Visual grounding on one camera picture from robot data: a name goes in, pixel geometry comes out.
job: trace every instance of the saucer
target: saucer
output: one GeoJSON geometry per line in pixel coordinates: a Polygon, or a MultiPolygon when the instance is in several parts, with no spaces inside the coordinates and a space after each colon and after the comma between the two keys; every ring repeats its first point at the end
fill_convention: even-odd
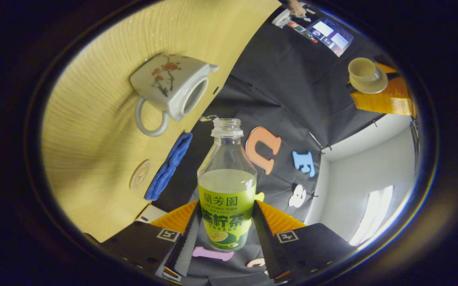
{"type": "Polygon", "coordinates": [[[349,81],[351,82],[351,85],[356,90],[363,93],[374,94],[382,92],[388,86],[388,76],[380,66],[376,65],[376,69],[380,74],[378,80],[372,81],[370,83],[365,83],[356,80],[349,74],[349,81]]]}

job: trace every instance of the green bottle label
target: green bottle label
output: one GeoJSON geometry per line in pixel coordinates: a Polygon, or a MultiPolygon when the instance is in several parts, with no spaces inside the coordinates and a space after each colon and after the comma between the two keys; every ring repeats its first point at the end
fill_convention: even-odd
{"type": "Polygon", "coordinates": [[[204,227],[212,246],[231,250],[246,241],[256,185],[239,193],[217,193],[199,186],[204,227]]]}

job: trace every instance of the window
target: window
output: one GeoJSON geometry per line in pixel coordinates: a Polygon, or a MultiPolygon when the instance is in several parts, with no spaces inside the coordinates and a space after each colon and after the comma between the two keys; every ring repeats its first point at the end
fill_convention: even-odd
{"type": "Polygon", "coordinates": [[[360,226],[358,226],[349,244],[357,246],[376,233],[388,211],[392,195],[393,186],[388,186],[384,190],[369,193],[367,207],[365,208],[360,226]]]}

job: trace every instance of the pink foam piece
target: pink foam piece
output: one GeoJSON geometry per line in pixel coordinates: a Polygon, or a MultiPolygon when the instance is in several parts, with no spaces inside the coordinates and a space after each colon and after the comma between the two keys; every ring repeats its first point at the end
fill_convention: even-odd
{"type": "Polygon", "coordinates": [[[206,250],[202,246],[194,248],[192,252],[193,257],[207,257],[213,259],[220,259],[222,261],[228,261],[234,256],[234,251],[231,252],[218,252],[213,250],[206,250]]]}

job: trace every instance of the wooden table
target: wooden table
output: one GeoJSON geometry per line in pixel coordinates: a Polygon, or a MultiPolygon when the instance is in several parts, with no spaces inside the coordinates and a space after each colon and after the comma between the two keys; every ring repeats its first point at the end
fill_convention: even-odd
{"type": "MultiPolygon", "coordinates": [[[[277,0],[167,0],[122,20],[75,57],[47,105],[42,152],[52,191],[81,231],[105,241],[134,221],[149,203],[146,190],[178,136],[193,128],[279,5],[277,0]],[[159,52],[198,58],[220,70],[210,75],[190,114],[169,121],[162,136],[148,137],[135,125],[138,96],[129,76],[159,52]],[[130,190],[130,178],[145,159],[149,173],[140,188],[130,190]]],[[[161,114],[146,103],[142,121],[154,129],[161,114]]]]}

